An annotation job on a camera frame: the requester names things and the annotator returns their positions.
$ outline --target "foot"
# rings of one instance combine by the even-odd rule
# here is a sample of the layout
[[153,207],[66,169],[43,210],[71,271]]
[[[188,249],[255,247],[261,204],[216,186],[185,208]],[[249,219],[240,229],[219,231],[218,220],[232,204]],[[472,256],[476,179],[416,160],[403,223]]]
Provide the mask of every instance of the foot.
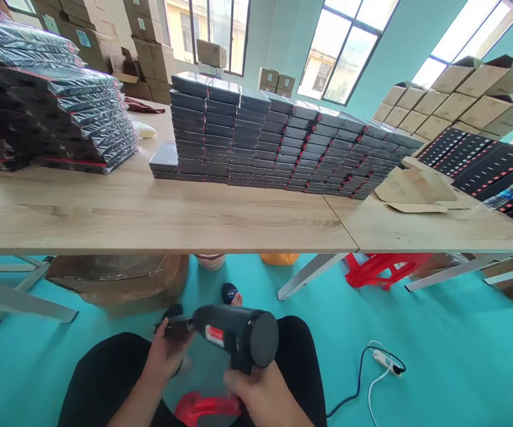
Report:
[[243,296],[232,283],[225,283],[221,288],[221,297],[224,304],[242,307]]

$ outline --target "stack of black boxes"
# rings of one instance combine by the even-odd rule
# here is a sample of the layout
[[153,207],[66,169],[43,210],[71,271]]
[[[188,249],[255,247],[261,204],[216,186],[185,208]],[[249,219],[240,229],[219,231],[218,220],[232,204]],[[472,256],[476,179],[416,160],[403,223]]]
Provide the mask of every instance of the stack of black boxes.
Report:
[[[158,178],[227,182],[362,200],[405,156],[422,145],[384,126],[308,102],[236,85],[231,90],[229,83],[188,73],[178,74],[173,80],[179,82],[180,78],[202,78],[206,92],[199,90],[194,104],[183,103],[182,95],[173,92],[176,149],[162,146],[150,161]],[[234,111],[236,116],[231,120]],[[175,112],[180,121],[176,121]],[[194,115],[198,116],[197,124],[190,125]],[[191,156],[193,147],[195,156],[184,157]],[[228,179],[209,179],[208,155],[213,156],[211,162],[222,164],[219,170],[224,170],[228,156]],[[187,160],[185,170],[182,159]],[[202,161],[205,168],[195,168]]]
[[0,22],[0,169],[37,162],[107,174],[137,136],[117,79],[82,68],[69,40]]

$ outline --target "person's hand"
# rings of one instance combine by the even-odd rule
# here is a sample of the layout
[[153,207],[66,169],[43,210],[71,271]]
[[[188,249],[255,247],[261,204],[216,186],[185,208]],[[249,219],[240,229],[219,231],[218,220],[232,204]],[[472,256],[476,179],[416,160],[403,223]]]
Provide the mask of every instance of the person's hand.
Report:
[[312,426],[304,411],[288,389],[278,365],[252,368],[250,375],[240,371],[225,371],[223,380],[228,389],[246,405],[257,427]]
[[165,338],[168,322],[168,318],[165,318],[159,326],[140,378],[160,389],[163,389],[175,374],[195,338],[195,331],[191,331],[184,339]]

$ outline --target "water bottle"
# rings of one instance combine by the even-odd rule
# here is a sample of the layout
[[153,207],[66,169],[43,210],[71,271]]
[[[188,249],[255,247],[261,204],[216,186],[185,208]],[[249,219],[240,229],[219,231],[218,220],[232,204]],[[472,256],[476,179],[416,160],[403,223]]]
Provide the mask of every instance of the water bottle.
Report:
[[488,200],[485,200],[483,204],[488,208],[497,209],[506,204],[507,202],[509,202],[510,200],[513,200],[513,184],[511,184],[511,186],[508,189],[502,191],[496,196],[490,197]]

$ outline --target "red stool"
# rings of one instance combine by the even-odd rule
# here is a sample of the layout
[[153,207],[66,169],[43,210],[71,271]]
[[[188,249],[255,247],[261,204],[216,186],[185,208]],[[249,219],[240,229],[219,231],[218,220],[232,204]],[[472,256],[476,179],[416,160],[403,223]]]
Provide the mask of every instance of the red stool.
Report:
[[[361,288],[365,285],[382,286],[384,291],[389,291],[401,279],[415,271],[428,260],[431,254],[372,254],[362,265],[359,265],[353,254],[345,257],[349,264],[349,273],[345,275],[347,283],[353,288]],[[391,270],[388,279],[378,277],[383,271]]]
[[204,415],[240,415],[238,399],[231,397],[201,397],[198,391],[187,393],[175,409],[175,417],[187,427],[197,427]]

